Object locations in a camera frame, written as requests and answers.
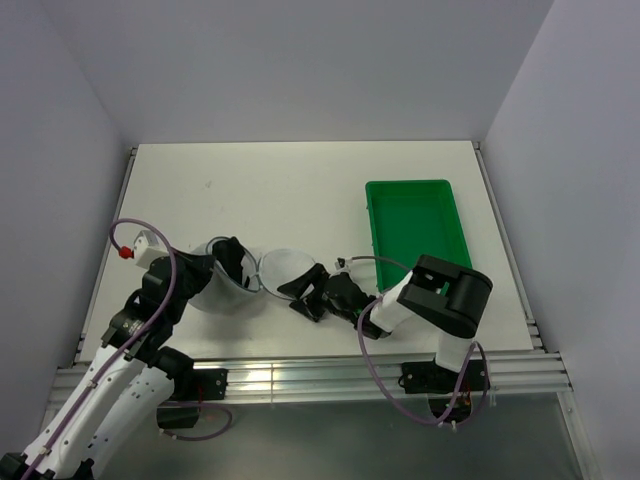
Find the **white mesh laundry bag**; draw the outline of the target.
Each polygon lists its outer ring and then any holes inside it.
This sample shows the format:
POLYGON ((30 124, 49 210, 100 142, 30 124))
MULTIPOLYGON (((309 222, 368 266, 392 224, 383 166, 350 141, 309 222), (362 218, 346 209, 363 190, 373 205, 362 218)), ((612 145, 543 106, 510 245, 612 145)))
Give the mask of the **white mesh laundry bag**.
POLYGON ((279 288, 302 277, 316 264, 311 255, 299 249, 252 251, 228 236, 214 237, 192 253, 215 258, 209 283, 189 301, 194 308, 210 314, 228 314, 265 295, 292 301, 294 297, 279 288))

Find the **black bra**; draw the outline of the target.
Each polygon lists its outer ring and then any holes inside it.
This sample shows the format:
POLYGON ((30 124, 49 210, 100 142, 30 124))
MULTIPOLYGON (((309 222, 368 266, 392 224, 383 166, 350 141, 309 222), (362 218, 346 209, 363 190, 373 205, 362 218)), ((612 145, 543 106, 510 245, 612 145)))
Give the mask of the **black bra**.
POLYGON ((215 257, 214 270, 228 284, 245 292, 256 293, 260 290, 258 261, 237 237, 214 237, 207 243, 205 251, 215 257))

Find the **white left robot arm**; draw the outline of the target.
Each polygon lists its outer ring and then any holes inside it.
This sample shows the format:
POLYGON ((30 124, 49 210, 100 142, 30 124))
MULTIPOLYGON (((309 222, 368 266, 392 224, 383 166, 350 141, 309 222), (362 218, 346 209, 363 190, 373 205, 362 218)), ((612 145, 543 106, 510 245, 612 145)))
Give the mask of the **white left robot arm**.
POLYGON ((193 359, 165 343, 214 265, 212 255, 182 252, 150 263, 62 409, 23 452, 2 457, 2 478, 96 479, 142 420, 191 394, 193 359))

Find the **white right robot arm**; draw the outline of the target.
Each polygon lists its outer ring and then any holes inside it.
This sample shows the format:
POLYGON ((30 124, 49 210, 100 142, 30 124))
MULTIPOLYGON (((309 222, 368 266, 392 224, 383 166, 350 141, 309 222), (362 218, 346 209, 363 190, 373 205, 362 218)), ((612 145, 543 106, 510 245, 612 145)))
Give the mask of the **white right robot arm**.
POLYGON ((351 323, 361 337, 387 337, 402 323, 422 319, 438 330, 433 365, 435 383, 452 390, 468 374, 467 356, 493 289, 492 281, 479 271, 430 255, 422 255, 408 268, 381 257, 383 263, 399 267, 404 276, 391 288, 368 294, 351 277, 349 265, 361 256, 339 258, 336 271, 316 263, 305 272, 277 286, 290 308, 317 322, 329 313, 351 323))

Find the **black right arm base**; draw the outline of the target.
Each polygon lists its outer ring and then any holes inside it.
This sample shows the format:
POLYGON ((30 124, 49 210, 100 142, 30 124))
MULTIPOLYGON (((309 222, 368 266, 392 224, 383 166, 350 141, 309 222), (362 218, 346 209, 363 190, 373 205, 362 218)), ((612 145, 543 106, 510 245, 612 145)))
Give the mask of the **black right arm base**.
MULTIPOLYGON (((398 385, 409 395, 427 394, 428 404, 434 417, 441 416, 449 406, 458 374, 430 362, 405 362, 401 364, 398 385)), ((450 415, 445 420, 451 424, 467 420, 474 411, 472 395, 490 391, 490 379, 481 360, 471 360, 467 366, 459 395, 450 415)))

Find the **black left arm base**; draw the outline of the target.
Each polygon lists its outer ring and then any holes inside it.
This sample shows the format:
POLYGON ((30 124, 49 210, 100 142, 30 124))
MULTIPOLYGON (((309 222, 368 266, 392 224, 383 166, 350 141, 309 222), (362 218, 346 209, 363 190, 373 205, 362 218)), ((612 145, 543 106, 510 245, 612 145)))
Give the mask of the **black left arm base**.
MULTIPOLYGON (((222 367, 196 369, 194 360, 173 348, 163 347, 152 366, 158 367, 174 381, 170 402, 203 404, 223 400, 226 395, 229 370, 222 367)), ((176 431, 193 428, 202 409, 194 406, 159 407, 157 424, 161 429, 176 431)))

